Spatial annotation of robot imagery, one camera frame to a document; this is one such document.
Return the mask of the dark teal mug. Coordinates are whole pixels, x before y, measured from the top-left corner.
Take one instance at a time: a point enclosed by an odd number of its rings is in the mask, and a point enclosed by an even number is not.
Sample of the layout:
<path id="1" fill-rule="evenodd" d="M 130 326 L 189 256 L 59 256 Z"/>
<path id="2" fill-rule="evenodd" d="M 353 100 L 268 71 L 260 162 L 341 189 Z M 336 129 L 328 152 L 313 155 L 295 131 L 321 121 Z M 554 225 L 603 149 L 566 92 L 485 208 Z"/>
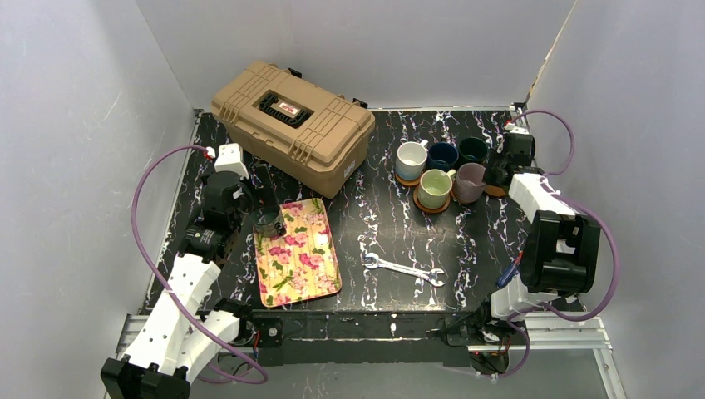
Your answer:
<path id="1" fill-rule="evenodd" d="M 483 140 L 475 137 L 461 140 L 457 144 L 456 149 L 459 154 L 458 161 L 456 162 L 457 167 L 468 163 L 484 165 L 489 152 L 487 144 Z"/>

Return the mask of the ringed orange wooden coaster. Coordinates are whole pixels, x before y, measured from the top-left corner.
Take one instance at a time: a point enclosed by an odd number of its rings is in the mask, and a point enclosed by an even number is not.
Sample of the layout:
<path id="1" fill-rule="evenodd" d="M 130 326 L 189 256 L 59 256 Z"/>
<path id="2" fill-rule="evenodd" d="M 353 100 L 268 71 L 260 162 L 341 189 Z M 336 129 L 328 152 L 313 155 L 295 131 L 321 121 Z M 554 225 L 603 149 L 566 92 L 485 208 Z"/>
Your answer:
<path id="1" fill-rule="evenodd" d="M 488 196 L 495 197 L 495 198 L 502 198 L 502 197 L 507 196 L 506 190 L 500 186 L 487 185 L 484 189 L 484 192 Z"/>

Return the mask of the lilac mug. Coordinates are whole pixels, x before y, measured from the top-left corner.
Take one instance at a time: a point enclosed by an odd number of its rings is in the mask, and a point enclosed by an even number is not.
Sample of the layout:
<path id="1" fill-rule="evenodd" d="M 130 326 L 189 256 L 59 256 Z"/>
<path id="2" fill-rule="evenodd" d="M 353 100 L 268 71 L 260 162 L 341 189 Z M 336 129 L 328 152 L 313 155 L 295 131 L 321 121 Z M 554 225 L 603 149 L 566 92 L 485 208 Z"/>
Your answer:
<path id="1" fill-rule="evenodd" d="M 468 163 L 462 165 L 456 172 L 453 190 L 456 196 L 464 201 L 473 203 L 482 194 L 486 184 L 484 182 L 485 167 L 483 165 Z"/>

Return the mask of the navy blue mug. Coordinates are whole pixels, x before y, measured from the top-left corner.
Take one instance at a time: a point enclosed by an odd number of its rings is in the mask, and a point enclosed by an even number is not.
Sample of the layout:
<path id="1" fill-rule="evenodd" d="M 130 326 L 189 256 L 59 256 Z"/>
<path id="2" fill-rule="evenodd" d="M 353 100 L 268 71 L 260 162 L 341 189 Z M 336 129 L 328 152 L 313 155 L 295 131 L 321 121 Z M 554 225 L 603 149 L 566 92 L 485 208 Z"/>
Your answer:
<path id="1" fill-rule="evenodd" d="M 452 170 L 459 159 L 459 152 L 455 146 L 446 142 L 432 145 L 427 151 L 427 170 Z"/>

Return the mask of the pale green mug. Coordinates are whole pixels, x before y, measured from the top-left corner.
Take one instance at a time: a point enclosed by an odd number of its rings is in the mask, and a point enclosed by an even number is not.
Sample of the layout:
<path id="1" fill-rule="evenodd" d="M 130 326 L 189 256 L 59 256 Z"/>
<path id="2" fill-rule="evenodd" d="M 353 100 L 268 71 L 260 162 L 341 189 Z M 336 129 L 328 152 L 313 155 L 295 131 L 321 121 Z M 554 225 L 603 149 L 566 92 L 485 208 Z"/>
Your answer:
<path id="1" fill-rule="evenodd" d="M 454 185 L 456 170 L 428 170 L 420 179 L 418 199 L 430 209 L 441 207 Z"/>

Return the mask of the ringed brown wooden coaster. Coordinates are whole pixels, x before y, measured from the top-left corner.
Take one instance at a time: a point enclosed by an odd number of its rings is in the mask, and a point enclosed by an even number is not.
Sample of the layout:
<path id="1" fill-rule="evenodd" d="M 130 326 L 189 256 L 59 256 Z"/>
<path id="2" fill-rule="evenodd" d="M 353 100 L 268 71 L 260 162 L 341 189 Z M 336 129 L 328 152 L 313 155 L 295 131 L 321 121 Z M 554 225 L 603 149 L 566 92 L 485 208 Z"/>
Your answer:
<path id="1" fill-rule="evenodd" d="M 419 193 L 418 188 L 415 188 L 413 191 L 413 202 L 414 202 L 415 206 L 422 212 L 425 212 L 427 214 L 440 214 L 440 213 L 445 212 L 448 209 L 448 207 L 450 206 L 451 197 L 447 196 L 444 204 L 441 207 L 435 208 L 435 209 L 427 208 L 418 199 L 418 193 Z"/>

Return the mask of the white mug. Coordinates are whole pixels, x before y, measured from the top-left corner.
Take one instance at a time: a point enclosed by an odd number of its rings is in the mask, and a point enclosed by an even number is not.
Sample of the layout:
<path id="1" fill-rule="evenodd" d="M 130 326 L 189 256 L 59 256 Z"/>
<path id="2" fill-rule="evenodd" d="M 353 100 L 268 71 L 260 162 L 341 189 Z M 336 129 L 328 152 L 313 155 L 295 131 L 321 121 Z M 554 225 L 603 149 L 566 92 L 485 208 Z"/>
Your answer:
<path id="1" fill-rule="evenodd" d="M 421 177 L 427 160 L 427 140 L 408 141 L 397 149 L 396 175 L 403 180 L 416 180 Z"/>

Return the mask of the light orange wooden coaster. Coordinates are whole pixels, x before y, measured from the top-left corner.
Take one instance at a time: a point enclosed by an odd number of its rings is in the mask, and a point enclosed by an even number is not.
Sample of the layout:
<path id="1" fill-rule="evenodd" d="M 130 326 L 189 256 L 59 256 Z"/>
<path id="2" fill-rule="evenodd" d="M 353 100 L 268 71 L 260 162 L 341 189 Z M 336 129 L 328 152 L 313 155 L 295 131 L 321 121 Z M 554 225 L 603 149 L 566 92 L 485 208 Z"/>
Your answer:
<path id="1" fill-rule="evenodd" d="M 394 177 L 399 184 L 406 186 L 406 187 L 415 187 L 415 186 L 419 185 L 420 179 L 421 179 L 420 177 L 417 177 L 414 180 L 405 180 L 398 173 L 394 173 Z"/>

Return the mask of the dark grey mug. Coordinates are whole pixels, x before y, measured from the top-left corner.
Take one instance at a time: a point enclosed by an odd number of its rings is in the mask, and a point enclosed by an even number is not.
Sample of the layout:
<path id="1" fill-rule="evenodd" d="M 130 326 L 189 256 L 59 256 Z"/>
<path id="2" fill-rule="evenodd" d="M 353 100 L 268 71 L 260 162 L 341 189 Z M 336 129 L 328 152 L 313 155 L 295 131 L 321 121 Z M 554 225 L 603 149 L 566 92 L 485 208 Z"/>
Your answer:
<path id="1" fill-rule="evenodd" d="M 286 224 L 278 205 L 261 207 L 255 210 L 250 218 L 253 221 L 254 232 L 261 237 L 276 239 L 286 235 Z"/>

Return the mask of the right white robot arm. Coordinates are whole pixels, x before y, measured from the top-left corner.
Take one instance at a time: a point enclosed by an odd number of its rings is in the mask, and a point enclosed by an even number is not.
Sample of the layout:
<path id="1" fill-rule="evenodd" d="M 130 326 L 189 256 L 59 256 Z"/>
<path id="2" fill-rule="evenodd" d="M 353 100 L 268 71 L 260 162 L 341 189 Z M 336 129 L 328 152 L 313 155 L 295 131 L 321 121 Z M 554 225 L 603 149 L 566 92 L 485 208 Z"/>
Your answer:
<path id="1" fill-rule="evenodd" d="M 502 188 L 530 221 L 520 260 L 504 272 L 485 304 L 483 323 L 505 326 L 541 303 L 587 293 L 594 285 L 601 228 L 560 201 L 542 169 L 532 165 L 535 138 L 512 128 L 491 152 L 484 181 Z"/>

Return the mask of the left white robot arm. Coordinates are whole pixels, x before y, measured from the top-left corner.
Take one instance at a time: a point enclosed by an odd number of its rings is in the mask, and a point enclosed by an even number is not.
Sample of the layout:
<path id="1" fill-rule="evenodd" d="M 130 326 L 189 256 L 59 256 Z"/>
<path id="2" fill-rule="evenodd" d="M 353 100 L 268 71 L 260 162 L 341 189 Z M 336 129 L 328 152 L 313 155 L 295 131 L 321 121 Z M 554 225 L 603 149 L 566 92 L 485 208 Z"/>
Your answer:
<path id="1" fill-rule="evenodd" d="M 107 359 L 101 369 L 108 397 L 186 398 L 224 344 L 256 342 L 246 303 L 224 298 L 202 318 L 197 311 L 236 246 L 244 217 L 258 207 L 244 162 L 216 162 L 203 178 L 200 212 L 180 241 L 167 288 L 121 358 Z"/>

